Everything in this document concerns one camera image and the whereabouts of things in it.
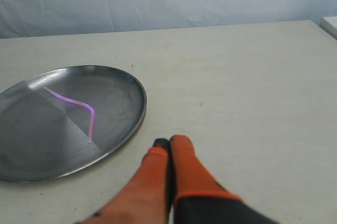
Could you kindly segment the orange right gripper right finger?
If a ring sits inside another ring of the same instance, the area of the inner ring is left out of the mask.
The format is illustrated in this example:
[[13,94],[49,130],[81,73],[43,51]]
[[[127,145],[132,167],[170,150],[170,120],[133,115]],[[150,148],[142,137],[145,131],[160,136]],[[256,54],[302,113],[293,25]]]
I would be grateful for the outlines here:
[[174,223],[276,223],[226,190],[197,158],[189,137],[170,138],[175,169]]

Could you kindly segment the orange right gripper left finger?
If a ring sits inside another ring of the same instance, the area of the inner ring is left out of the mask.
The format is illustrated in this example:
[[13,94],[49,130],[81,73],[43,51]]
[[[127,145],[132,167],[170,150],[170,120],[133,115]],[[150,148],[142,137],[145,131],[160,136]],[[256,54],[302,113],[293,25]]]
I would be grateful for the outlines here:
[[129,182],[80,223],[168,223],[169,215],[170,143],[158,138]]

